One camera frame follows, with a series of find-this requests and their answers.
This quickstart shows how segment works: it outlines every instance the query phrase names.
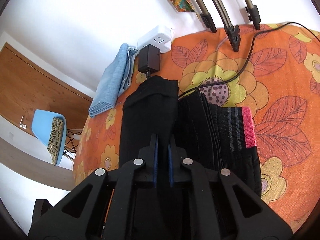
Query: white power strip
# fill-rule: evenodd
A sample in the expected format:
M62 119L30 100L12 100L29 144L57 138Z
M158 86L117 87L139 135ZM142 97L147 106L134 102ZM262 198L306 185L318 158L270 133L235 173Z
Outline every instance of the white power strip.
M161 53L166 53L171 50L172 41L173 29L165 25L158 25L138 39L137 49L140 50L151 44L160 49Z

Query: charger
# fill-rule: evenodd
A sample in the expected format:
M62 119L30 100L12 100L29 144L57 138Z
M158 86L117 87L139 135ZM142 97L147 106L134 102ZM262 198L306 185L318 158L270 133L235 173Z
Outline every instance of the charger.
M160 49L155 46L149 44L142 48L138 58L138 71L145 73L147 78L160 70Z

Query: leopard print cushion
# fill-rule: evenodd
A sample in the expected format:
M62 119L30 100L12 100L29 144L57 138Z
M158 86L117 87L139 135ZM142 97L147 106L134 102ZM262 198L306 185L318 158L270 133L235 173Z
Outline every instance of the leopard print cushion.
M60 118L54 117L52 120L51 134L48 143L48 152L51 154L52 164L56 165L61 145L64 122Z

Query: silver rivet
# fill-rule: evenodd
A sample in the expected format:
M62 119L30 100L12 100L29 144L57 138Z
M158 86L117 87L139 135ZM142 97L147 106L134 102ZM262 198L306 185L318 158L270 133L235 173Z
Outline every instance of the silver rivet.
M185 165L190 165L190 164L192 164L193 163L193 160L192 159L190 159L190 158L185 158L185 159L183 159L183 161L182 161Z
M103 174L106 173L106 171L103 168L96 169L94 172L97 176L102 176Z
M140 159L140 158L138 158L138 159L135 159L135 160L133 161L133 163L134 163L135 165L142 165L142 164L143 164L143 160Z
M229 176L230 173L231 173L231 171L228 170L228 169L222 169L220 172L221 172L221 174L224 175L224 176Z

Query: tablecloth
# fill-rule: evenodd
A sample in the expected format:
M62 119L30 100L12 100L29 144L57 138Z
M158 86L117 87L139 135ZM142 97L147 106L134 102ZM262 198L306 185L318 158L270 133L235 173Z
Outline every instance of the tablecloth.
M261 29L277 26L261 25ZM156 75L178 80L179 93L213 77L228 79L243 66L256 33L252 25L240 29L239 52L233 52L223 29L175 39L172 50L162 54ZM136 60L132 85L118 98L116 107L88 117L74 163L76 184L98 167L118 168L123 103L145 80ZM219 106L250 107L262 199L295 232L320 197L320 43L296 26L262 34L245 71L221 89L227 91L224 98L201 92Z

